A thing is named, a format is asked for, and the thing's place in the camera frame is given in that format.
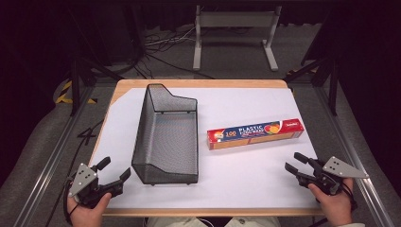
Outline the person's right hand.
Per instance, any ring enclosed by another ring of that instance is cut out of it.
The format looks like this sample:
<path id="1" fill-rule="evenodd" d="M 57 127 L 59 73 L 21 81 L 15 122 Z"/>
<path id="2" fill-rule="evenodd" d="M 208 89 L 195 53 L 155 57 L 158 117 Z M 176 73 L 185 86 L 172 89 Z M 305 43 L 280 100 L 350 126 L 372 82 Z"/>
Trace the person's right hand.
<path id="1" fill-rule="evenodd" d="M 348 227 L 353 223 L 351 201 L 345 192 L 328 196 L 313 183 L 308 185 L 308 189 L 320 202 L 323 213 L 332 227 Z"/>

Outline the white metal stand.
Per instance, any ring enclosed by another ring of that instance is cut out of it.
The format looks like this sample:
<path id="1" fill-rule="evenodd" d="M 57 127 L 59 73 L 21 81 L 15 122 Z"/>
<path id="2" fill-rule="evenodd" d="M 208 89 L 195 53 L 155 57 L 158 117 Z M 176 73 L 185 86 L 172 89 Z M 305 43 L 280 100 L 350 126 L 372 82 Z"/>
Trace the white metal stand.
<path id="1" fill-rule="evenodd" d="M 207 11 L 196 6 L 192 69 L 201 69 L 202 39 L 211 32 L 208 44 L 244 44 L 243 35 L 250 35 L 251 42 L 263 49 L 270 70 L 277 72 L 279 66 L 271 46 L 281 12 L 281 6 L 262 11 Z"/>

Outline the black metal stand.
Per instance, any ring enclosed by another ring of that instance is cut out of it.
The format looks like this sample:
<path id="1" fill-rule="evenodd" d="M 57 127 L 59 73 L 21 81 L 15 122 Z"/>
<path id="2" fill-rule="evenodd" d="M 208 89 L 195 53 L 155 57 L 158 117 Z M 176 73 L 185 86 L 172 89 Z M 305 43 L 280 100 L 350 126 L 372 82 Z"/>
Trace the black metal stand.
<path id="1" fill-rule="evenodd" d="M 119 81 L 123 79 L 120 75 L 109 70 L 103 65 L 99 58 L 99 49 L 103 42 L 93 21 L 91 11 L 86 7 L 66 6 L 69 16 L 69 25 L 72 28 L 72 61 L 71 76 L 73 108 L 71 115 L 74 116 L 80 110 L 84 100 L 81 98 L 79 84 L 83 82 L 85 87 L 94 87 L 96 85 L 96 69 L 106 78 Z"/>
<path id="2" fill-rule="evenodd" d="M 310 81 L 314 87 L 322 87 L 326 80 L 330 79 L 328 107 L 333 115 L 337 115 L 336 104 L 339 76 L 337 73 L 338 53 L 336 52 L 336 41 L 338 38 L 336 33 L 340 24 L 340 10 L 331 9 L 301 61 L 302 68 L 296 71 L 288 71 L 284 78 L 284 81 L 289 83 L 316 69 L 316 73 Z"/>

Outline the red plastic wrap box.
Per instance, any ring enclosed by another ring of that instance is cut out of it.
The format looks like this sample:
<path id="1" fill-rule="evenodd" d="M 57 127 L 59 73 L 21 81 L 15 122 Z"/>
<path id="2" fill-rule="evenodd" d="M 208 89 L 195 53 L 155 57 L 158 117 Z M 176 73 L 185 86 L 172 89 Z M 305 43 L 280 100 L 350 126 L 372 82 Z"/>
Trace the red plastic wrap box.
<path id="1" fill-rule="evenodd" d="M 304 131 L 305 127 L 298 118 L 209 130 L 208 148 L 233 148 L 298 138 Z"/>

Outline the yellow black striped tape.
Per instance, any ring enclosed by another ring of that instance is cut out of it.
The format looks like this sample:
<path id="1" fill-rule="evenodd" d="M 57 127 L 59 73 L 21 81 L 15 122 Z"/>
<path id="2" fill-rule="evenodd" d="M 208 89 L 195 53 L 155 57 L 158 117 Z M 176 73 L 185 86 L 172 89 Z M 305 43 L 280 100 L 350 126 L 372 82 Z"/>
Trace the yellow black striped tape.
<path id="1" fill-rule="evenodd" d="M 56 103 L 73 103 L 73 89 L 72 89 L 72 80 L 67 80 L 61 88 L 61 92 L 59 96 L 56 98 Z"/>

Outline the person's left hand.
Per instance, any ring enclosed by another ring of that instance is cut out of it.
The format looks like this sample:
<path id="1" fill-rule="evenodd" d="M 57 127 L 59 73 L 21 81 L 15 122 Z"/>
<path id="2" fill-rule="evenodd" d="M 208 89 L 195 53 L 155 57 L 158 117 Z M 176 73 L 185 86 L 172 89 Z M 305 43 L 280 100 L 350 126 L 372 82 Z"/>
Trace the person's left hand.
<path id="1" fill-rule="evenodd" d="M 93 209 L 79 205 L 73 198 L 67 199 L 67 213 L 73 227 L 101 227 L 103 213 L 110 200 L 111 193 L 105 194 Z"/>

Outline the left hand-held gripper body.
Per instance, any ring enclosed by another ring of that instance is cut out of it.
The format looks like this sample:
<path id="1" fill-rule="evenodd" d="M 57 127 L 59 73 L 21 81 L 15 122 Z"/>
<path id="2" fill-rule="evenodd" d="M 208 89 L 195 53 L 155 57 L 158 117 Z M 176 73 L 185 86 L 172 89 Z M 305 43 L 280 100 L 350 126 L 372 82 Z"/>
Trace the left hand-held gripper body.
<path id="1" fill-rule="evenodd" d="M 74 198 L 78 204 L 95 208 L 105 194 L 111 193 L 112 197 L 116 197 L 123 193 L 123 182 L 117 180 L 104 185 L 99 184 L 97 172 L 96 165 L 88 167 L 80 164 L 67 196 Z"/>

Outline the black wire mesh basket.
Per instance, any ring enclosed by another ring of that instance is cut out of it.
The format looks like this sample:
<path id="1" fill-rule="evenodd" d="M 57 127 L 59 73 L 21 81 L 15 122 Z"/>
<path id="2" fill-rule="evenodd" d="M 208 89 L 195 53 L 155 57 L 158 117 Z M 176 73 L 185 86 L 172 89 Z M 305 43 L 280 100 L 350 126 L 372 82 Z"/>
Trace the black wire mesh basket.
<path id="1" fill-rule="evenodd" d="M 198 101 L 161 83 L 145 91 L 131 166 L 144 184 L 199 179 Z"/>

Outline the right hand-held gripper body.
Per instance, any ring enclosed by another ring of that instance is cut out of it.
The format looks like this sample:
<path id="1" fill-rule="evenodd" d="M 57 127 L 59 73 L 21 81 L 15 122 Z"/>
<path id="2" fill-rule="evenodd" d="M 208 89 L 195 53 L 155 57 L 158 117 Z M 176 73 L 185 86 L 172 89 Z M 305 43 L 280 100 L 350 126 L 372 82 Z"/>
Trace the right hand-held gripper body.
<path id="1" fill-rule="evenodd" d="M 313 159 L 311 165 L 313 175 L 307 175 L 298 171 L 296 179 L 300 186 L 308 187 L 310 183 L 317 185 L 326 195 L 334 196 L 343 189 L 343 180 L 345 178 L 367 179 L 369 175 L 339 158 L 332 156 L 326 162 L 319 159 Z"/>

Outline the white paper sheet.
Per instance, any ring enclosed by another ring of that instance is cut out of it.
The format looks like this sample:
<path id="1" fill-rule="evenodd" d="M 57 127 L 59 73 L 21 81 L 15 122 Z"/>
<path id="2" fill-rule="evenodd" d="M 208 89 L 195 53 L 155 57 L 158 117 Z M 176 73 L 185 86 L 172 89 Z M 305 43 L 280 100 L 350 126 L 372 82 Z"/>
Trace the white paper sheet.
<path id="1" fill-rule="evenodd" d="M 207 132 L 299 117 L 288 88 L 174 88 L 198 101 L 199 180 L 195 184 L 145 185 L 137 175 L 124 184 L 112 209 L 314 209 L 313 195 L 285 169 L 293 155 L 315 156 L 307 133 L 295 139 L 211 150 Z"/>

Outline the aluminium rail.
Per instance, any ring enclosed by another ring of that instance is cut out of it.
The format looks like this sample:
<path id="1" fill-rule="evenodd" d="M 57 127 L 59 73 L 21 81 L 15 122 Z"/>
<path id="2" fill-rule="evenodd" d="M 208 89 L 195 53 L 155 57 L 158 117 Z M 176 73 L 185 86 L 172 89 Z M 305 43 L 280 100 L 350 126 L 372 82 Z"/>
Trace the aluminium rail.
<path id="1" fill-rule="evenodd" d="M 27 227 L 32 220 L 93 91 L 92 87 L 83 89 L 75 111 L 72 104 L 56 104 L 29 137 L 17 163 L 17 188 L 22 194 L 17 198 L 19 208 L 11 227 Z"/>
<path id="2" fill-rule="evenodd" d="M 340 140 L 342 146 L 342 153 L 345 159 L 350 165 L 356 167 L 359 170 L 366 171 L 363 163 L 359 159 L 357 152 L 352 145 L 351 141 L 346 137 L 340 120 L 337 116 L 334 116 L 328 105 L 328 96 L 324 89 L 321 87 L 314 88 L 316 96 L 324 107 L 325 112 L 328 114 L 328 118 L 332 127 L 334 128 L 335 134 Z M 373 182 L 370 177 L 367 179 L 356 179 L 357 186 L 361 191 L 361 194 L 366 201 L 371 214 L 378 227 L 394 227 L 389 213 L 387 212 L 384 203 L 380 199 L 378 193 L 375 190 Z"/>

